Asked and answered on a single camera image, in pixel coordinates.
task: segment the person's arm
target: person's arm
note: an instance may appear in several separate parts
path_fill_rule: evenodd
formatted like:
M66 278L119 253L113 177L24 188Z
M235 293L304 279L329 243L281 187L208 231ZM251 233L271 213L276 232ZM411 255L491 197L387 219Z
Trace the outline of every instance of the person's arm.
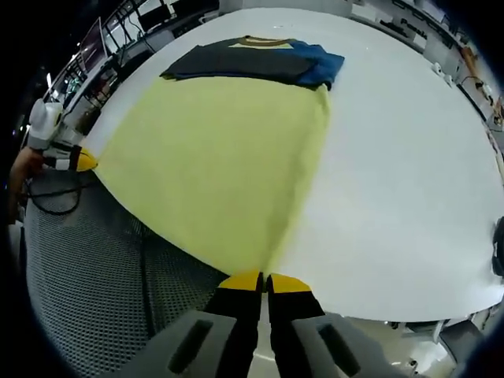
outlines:
M23 189L23 182L32 175L39 173L42 169L42 164L42 155L37 154L30 147L25 147L17 155L10 169L9 182L7 184L9 190L9 202L7 204L9 224L16 223L17 202Z

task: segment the mesh mat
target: mesh mat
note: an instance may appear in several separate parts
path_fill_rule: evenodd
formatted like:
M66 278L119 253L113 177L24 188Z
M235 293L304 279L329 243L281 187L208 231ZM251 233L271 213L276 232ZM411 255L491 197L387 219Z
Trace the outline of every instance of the mesh mat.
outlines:
M156 331L188 309L202 309L226 275L185 254L128 213L89 172L48 171L34 195L82 183L82 190L34 198L25 220L28 292L35 316L79 376L114 371L147 342L140 251Z

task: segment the white tabletop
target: white tabletop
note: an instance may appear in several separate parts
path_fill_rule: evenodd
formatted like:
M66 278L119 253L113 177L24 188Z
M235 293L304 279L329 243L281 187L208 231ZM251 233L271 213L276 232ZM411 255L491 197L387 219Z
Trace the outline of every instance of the white tabletop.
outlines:
M346 58L321 163L276 271L304 280L327 311L371 320L463 317L500 302L491 237L504 190L479 117L421 55L352 20L248 9L210 21L134 72L84 146L99 156L154 78L195 45L243 35Z

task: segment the desk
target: desk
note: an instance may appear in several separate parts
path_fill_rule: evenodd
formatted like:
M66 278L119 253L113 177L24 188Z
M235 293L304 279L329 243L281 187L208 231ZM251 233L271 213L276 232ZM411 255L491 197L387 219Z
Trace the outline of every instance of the desk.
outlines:
M352 20L298 9L212 20L134 72L84 146L99 157L154 78L195 45L243 35L346 57L321 163L276 271L307 282L327 311L377 321L463 317L500 302L491 237L504 190L480 118L422 56Z

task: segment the yellow cloth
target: yellow cloth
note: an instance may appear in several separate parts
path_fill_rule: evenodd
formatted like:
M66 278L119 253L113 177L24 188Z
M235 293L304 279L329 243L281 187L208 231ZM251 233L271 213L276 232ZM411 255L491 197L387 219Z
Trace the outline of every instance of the yellow cloth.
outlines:
M327 88L268 80L155 80L96 173L147 227L227 274L265 270L309 189Z

